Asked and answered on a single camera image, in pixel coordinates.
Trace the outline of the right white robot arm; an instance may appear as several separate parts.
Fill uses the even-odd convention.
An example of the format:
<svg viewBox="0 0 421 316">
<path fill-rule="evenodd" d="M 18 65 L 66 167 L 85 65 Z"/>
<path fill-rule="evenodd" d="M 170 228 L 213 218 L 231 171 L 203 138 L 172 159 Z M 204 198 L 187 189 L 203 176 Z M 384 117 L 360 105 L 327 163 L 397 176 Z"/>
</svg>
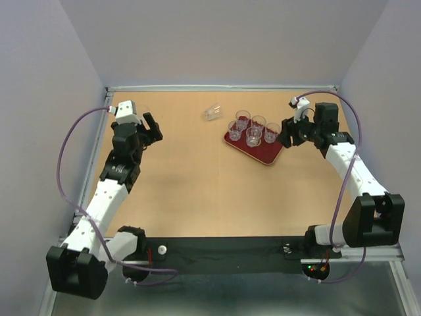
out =
<svg viewBox="0 0 421 316">
<path fill-rule="evenodd" d="M 282 121 L 278 136 L 285 148 L 311 142 L 343 179 L 353 204 L 341 224 L 318 225 L 314 234 L 303 240 L 303 251 L 317 257 L 333 247 L 350 248 L 392 246 L 398 242 L 405 201 L 389 193 L 368 170 L 348 132 L 339 131 L 338 106 L 317 103 L 314 116 L 308 118 L 310 102 L 294 97 L 291 118 Z"/>
</svg>

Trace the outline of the clear glass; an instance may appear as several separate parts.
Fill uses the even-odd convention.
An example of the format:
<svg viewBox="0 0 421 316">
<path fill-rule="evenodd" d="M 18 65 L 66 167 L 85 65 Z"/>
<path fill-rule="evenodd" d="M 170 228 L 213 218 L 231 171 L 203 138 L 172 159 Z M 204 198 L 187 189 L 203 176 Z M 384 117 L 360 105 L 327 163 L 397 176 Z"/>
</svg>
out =
<svg viewBox="0 0 421 316">
<path fill-rule="evenodd" d="M 264 140 L 267 144 L 273 144 L 279 133 L 281 131 L 281 128 L 278 124 L 275 122 L 268 123 L 264 128 Z"/>
<path fill-rule="evenodd" d="M 211 105 L 210 107 L 208 107 L 204 111 L 204 118 L 207 121 L 213 121 L 213 120 L 221 119 L 223 117 L 223 115 L 224 115 L 223 108 L 222 108 L 221 104 L 219 104 L 219 103 L 215 103 L 215 104 Z"/>
<path fill-rule="evenodd" d="M 252 126 L 246 130 L 246 144 L 248 147 L 259 146 L 262 138 L 262 128 Z"/>
<path fill-rule="evenodd" d="M 149 112 L 150 112 L 150 108 L 147 105 L 144 105 L 144 104 L 136 105 L 137 116 L 143 116 L 145 113 L 149 113 Z"/>
<path fill-rule="evenodd" d="M 251 127 L 263 130 L 266 126 L 266 119 L 262 115 L 255 115 L 251 118 Z"/>
<path fill-rule="evenodd" d="M 236 120 L 233 120 L 228 125 L 228 137 L 231 141 L 236 142 L 240 140 L 242 135 L 242 127 Z"/>
<path fill-rule="evenodd" d="M 249 120 L 251 118 L 251 115 L 246 110 L 240 110 L 235 114 L 236 118 L 236 126 L 240 131 L 243 131 L 247 128 L 249 124 Z"/>
</svg>

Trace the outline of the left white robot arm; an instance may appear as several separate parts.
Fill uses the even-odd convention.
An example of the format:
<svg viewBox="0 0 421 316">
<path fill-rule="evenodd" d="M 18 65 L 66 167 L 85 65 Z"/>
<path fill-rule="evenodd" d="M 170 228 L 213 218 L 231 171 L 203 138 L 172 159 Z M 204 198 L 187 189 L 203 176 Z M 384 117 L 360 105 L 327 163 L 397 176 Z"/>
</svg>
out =
<svg viewBox="0 0 421 316">
<path fill-rule="evenodd" d="M 123 226 L 106 242 L 114 214 L 128 197 L 139 174 L 143 151 L 163 139 L 151 113 L 133 115 L 128 122 L 117 117 L 112 123 L 112 150 L 99 176 L 94 197 L 82 218 L 60 246 L 46 255 L 51 287 L 62 292 L 96 300 L 105 289 L 108 275 L 123 259 L 146 257 L 151 264 L 145 231 Z"/>
</svg>

